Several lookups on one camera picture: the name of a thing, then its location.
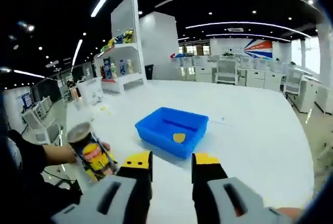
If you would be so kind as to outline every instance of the cable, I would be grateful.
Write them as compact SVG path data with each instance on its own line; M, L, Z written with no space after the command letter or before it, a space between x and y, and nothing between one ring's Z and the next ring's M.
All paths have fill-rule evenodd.
M64 181L73 181L73 182L75 182L75 180L64 179L64 178L61 178L61 177L59 177L59 176L52 175L52 174L50 174L49 172L47 172L47 171L45 171L45 170L43 170L43 171L44 171L45 173L49 174L50 176L57 177L57 178L60 179L60 180L64 180Z

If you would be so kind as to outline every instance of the bottle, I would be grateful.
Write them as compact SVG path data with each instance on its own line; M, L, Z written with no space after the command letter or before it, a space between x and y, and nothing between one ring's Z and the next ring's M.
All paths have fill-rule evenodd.
M127 69L129 71L129 74L134 73L133 72L133 66L132 66L132 61L130 59L127 59Z
M117 67L114 63L111 63L111 75L114 80L118 77L117 76Z
M126 74L126 66L123 59L120 60L120 74L125 75Z

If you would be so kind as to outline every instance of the blue plastic tray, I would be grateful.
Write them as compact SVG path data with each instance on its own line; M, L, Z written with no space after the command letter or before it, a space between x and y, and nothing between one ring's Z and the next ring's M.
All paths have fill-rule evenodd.
M144 141L171 154L187 158L206 132L208 117L161 107L135 124ZM184 133L183 143L173 140L174 133Z

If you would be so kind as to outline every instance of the gray gripper housing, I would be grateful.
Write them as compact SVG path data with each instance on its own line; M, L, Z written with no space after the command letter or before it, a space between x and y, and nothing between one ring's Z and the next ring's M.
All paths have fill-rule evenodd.
M58 224L123 224L126 207L136 179L106 176L81 196L79 205L71 204L52 216Z
M265 208L261 196L235 177L212 180L207 184L222 224L292 224L288 216L273 208ZM231 198L239 203L244 211L243 215L236 216Z

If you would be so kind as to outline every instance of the can lid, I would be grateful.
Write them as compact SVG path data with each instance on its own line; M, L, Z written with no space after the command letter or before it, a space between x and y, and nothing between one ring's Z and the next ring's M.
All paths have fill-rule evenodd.
M67 142L79 142L91 132L91 125L88 122L78 124L67 133Z

